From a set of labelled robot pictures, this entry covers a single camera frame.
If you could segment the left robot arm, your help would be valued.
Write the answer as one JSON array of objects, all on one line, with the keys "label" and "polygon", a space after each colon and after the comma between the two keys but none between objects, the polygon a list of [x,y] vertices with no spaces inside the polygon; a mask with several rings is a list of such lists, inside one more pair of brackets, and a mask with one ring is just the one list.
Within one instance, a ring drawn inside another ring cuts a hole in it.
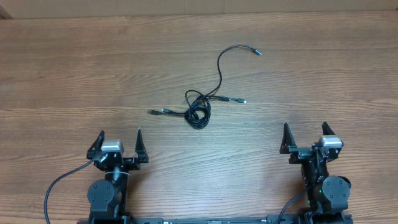
[{"label": "left robot arm", "polygon": [[137,132],[135,153],[136,157],[124,157],[122,141],[106,140],[104,131],[88,149],[86,158],[104,172],[104,178],[95,181],[88,189],[89,223],[136,222],[126,206],[129,172],[140,170],[141,164],[149,161],[141,130]]}]

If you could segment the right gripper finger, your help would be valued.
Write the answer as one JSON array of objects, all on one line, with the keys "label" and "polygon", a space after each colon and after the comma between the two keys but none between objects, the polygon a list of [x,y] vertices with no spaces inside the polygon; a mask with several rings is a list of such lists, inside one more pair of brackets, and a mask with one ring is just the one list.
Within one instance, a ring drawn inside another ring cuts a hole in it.
[{"label": "right gripper finger", "polygon": [[280,154],[291,154],[297,150],[293,134],[288,123],[284,123],[284,133],[280,145]]},{"label": "right gripper finger", "polygon": [[324,136],[335,135],[326,121],[322,123],[322,131]]}]

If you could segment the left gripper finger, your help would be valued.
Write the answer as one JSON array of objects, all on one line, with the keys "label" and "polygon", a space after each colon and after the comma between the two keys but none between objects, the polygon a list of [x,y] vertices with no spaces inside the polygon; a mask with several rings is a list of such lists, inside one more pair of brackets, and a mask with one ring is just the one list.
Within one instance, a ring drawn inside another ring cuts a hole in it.
[{"label": "left gripper finger", "polygon": [[147,154],[144,141],[142,138],[142,131],[139,128],[137,132],[137,139],[136,139],[136,146],[135,146],[135,152],[137,154],[137,158],[139,163],[148,163],[149,162],[149,156]]},{"label": "left gripper finger", "polygon": [[101,150],[101,146],[103,144],[105,137],[105,133],[103,130],[101,130],[100,134],[94,141],[94,143],[90,146],[90,148],[86,152],[86,158],[87,159],[93,159],[96,156],[96,153]]}]

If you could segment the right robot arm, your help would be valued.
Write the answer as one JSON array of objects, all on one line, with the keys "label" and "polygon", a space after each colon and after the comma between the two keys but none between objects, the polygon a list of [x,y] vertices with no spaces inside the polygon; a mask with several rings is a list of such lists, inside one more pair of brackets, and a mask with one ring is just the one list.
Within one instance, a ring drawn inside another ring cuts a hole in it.
[{"label": "right robot arm", "polygon": [[[343,176],[330,175],[327,164],[338,158],[343,141],[332,131],[328,123],[322,123],[322,136],[311,147],[298,147],[288,123],[280,145],[280,154],[290,156],[290,164],[300,164],[305,189],[290,199],[280,211],[277,223],[353,223],[352,216],[345,215],[348,208],[351,182]],[[306,195],[308,207],[296,215],[286,215],[288,207]]]}]

